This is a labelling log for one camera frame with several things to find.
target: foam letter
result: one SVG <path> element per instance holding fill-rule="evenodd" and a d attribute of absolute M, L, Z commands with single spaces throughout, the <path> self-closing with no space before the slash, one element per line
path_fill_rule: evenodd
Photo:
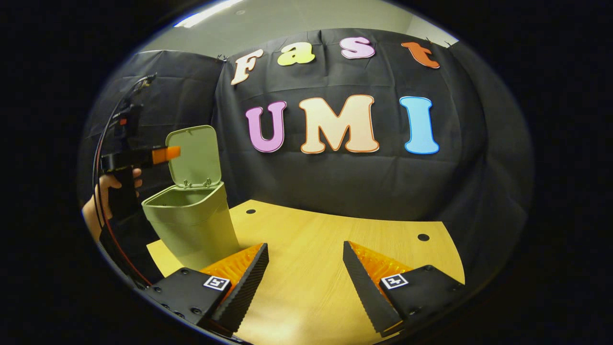
<path fill-rule="evenodd" d="M 309 98 L 300 102 L 298 106 L 305 111 L 306 118 L 306 142 L 300 150 L 304 153 L 323 152 L 326 145 L 319 140 L 321 130 L 332 150 L 337 151 L 349 130 L 349 141 L 345 145 L 347 151 L 377 151 L 379 143 L 375 140 L 370 118 L 370 106 L 374 102 L 372 96 L 350 96 L 338 116 L 323 98 Z"/>
<path fill-rule="evenodd" d="M 340 42 L 341 54 L 347 59 L 369 58 L 375 54 L 375 49 L 369 43 L 364 37 L 347 37 Z"/>
<path fill-rule="evenodd" d="M 441 67 L 441 65 L 439 65 L 438 62 L 430 60 L 428 55 L 426 55 L 426 54 L 432 54 L 432 52 L 429 49 L 423 48 L 421 45 L 419 45 L 419 43 L 407 42 L 407 43 L 402 43 L 402 46 L 405 48 L 409 48 L 409 51 L 411 52 L 413 58 L 418 63 L 423 64 L 424 66 L 430 67 L 430 68 Z"/>
<path fill-rule="evenodd" d="M 230 82 L 230 85 L 236 85 L 240 82 L 244 82 L 249 77 L 247 74 L 247 69 L 252 70 L 253 67 L 256 66 L 256 58 L 262 57 L 264 51 L 262 49 L 258 49 L 251 54 L 247 54 L 242 58 L 236 60 L 236 74 L 234 74 L 234 79 Z"/>
<path fill-rule="evenodd" d="M 266 140 L 262 136 L 262 123 L 260 122 L 260 116 L 263 113 L 261 107 L 251 108 L 247 111 L 245 116 L 249 120 L 249 137 L 251 143 L 256 150 L 260 152 L 270 153 L 277 151 L 281 145 L 285 133 L 283 130 L 283 109 L 287 106 L 284 101 L 270 103 L 268 111 L 272 113 L 272 125 L 274 134 L 271 140 Z"/>
<path fill-rule="evenodd" d="M 438 152 L 438 144 L 432 136 L 432 121 L 430 119 L 431 100 L 423 97 L 402 97 L 400 104 L 409 114 L 409 129 L 411 139 L 405 144 L 405 149 L 418 155 L 430 155 Z"/>
<path fill-rule="evenodd" d="M 289 66 L 295 63 L 309 63 L 315 59 L 315 55 L 311 53 L 313 46 L 307 42 L 298 42 L 286 45 L 281 49 L 281 56 L 277 59 L 277 63 L 281 66 Z"/>

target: wooden table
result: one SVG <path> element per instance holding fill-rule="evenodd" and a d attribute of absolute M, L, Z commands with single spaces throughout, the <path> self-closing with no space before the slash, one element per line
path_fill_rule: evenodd
<path fill-rule="evenodd" d="M 247 214 L 254 209 L 255 213 Z M 249 200 L 230 210 L 241 248 L 268 243 L 270 262 L 236 336 L 255 345 L 374 344 L 375 333 L 343 264 L 352 241 L 409 267 L 434 265 L 465 283 L 441 222 L 398 222 L 320 214 Z M 419 234 L 430 239 L 421 241 Z M 181 263 L 164 243 L 149 244 L 164 276 Z"/>

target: person's arm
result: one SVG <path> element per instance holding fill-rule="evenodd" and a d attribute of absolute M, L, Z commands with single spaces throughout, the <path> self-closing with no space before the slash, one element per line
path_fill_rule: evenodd
<path fill-rule="evenodd" d="M 142 171 L 140 169 L 132 170 L 132 175 L 136 179 L 141 175 Z M 134 181 L 134 187 L 139 188 L 143 185 L 143 181 L 141 179 L 136 179 Z M 121 188 L 121 183 L 117 181 L 115 176 L 112 175 L 103 175 L 100 177 L 100 189 L 102 190 L 102 205 L 104 207 L 104 213 L 106 214 L 108 219 L 113 218 L 113 214 L 111 213 L 109 207 L 109 188 Z M 96 197 L 98 196 L 99 190 L 98 186 L 96 186 Z M 81 213 L 83 214 L 83 219 L 85 220 L 85 224 L 89 229 L 92 237 L 96 242 L 100 240 L 100 233 L 102 232 L 102 228 L 104 227 L 104 219 L 102 218 L 102 212 L 100 210 L 100 203 L 96 200 L 98 206 L 98 214 L 100 215 L 100 221 L 98 222 L 98 217 L 96 216 L 96 205 L 94 204 L 94 195 L 91 196 L 89 201 L 83 206 L 81 209 Z"/>

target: trash can lid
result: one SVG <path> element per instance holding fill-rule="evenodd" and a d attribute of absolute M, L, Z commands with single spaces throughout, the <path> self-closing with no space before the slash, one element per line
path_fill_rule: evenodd
<path fill-rule="evenodd" d="M 181 147 L 181 155 L 168 162 L 176 185 L 202 187 L 221 181 L 217 135 L 213 127 L 204 125 L 171 132 L 166 137 L 166 146 Z"/>

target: orange soft gripper pad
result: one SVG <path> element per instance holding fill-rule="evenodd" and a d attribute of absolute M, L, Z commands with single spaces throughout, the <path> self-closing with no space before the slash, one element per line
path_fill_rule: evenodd
<path fill-rule="evenodd" d="M 238 281 L 243 277 L 245 271 L 247 268 L 249 268 L 249 265 L 262 245 L 264 245 L 264 243 L 256 244 L 253 247 L 241 250 L 238 253 L 232 254 L 229 257 L 226 257 L 200 270 L 201 273 L 230 279 L 232 286 L 220 303 L 223 303 L 223 301 L 225 301 L 226 298 L 232 293 L 234 287 L 236 287 Z"/>
<path fill-rule="evenodd" d="M 368 276 L 375 283 L 377 289 L 387 299 L 383 289 L 379 286 L 379 282 L 382 278 L 393 276 L 394 274 L 400 274 L 413 269 L 400 263 L 393 258 L 389 258 L 383 254 L 379 254 L 372 249 L 360 246 L 357 243 L 348 241 L 351 249 L 356 253 L 357 258 L 360 259 L 362 266 L 366 269 Z"/>

